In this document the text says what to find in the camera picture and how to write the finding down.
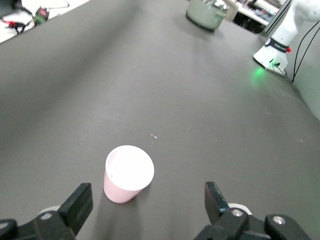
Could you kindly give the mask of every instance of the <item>gray tabletop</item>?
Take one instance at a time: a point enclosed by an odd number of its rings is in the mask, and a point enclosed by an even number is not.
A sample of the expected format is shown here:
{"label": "gray tabletop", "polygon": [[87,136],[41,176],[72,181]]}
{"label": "gray tabletop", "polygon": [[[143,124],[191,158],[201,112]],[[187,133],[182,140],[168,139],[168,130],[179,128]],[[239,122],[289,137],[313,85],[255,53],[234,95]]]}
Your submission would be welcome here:
{"label": "gray tabletop", "polygon": [[[26,223],[92,183],[77,239],[193,239],[215,181],[228,202],[320,239],[319,120],[253,60],[259,36],[205,31],[188,4],[92,0],[0,45],[1,219]],[[115,204],[104,167],[121,145],[145,150],[155,175]]]}

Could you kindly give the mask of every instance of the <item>black label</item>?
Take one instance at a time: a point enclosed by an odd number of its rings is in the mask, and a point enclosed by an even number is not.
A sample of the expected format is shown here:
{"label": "black label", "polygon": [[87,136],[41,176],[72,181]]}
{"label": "black label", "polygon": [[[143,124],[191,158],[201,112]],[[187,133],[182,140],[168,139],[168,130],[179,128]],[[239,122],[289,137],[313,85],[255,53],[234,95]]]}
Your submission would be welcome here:
{"label": "black label", "polygon": [[274,40],[273,38],[269,38],[265,44],[266,47],[273,47],[275,49],[277,49],[278,51],[282,52],[282,53],[286,53],[288,51],[288,47],[289,46],[285,46],[282,45],[281,43],[277,42],[276,40]]}

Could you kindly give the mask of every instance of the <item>paper cup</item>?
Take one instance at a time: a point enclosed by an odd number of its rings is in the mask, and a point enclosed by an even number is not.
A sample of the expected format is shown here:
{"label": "paper cup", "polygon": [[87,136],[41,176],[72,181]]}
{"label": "paper cup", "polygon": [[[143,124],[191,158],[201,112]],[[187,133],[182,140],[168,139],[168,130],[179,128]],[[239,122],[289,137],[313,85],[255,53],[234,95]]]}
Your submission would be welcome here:
{"label": "paper cup", "polygon": [[145,151],[119,146],[105,161],[104,193],[114,203],[126,203],[151,183],[154,174],[154,164]]}

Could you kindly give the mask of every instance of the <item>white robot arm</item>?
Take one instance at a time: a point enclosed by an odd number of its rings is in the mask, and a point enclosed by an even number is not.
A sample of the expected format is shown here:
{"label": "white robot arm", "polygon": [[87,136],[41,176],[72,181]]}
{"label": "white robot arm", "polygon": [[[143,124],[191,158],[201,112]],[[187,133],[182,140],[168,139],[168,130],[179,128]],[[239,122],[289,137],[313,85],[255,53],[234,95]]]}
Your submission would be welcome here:
{"label": "white robot arm", "polygon": [[283,75],[288,64],[287,51],[304,21],[320,21],[320,0],[292,0],[291,6],[275,33],[253,55],[266,70]]}

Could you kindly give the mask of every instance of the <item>pink paper cup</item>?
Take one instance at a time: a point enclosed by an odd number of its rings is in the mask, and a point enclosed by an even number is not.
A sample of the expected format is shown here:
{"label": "pink paper cup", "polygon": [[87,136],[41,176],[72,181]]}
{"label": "pink paper cup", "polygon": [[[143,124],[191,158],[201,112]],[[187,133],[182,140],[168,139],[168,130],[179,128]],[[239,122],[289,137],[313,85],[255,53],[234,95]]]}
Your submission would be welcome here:
{"label": "pink paper cup", "polygon": [[104,193],[114,203],[126,203],[151,183],[154,174],[154,164],[145,151],[118,146],[105,161]]}

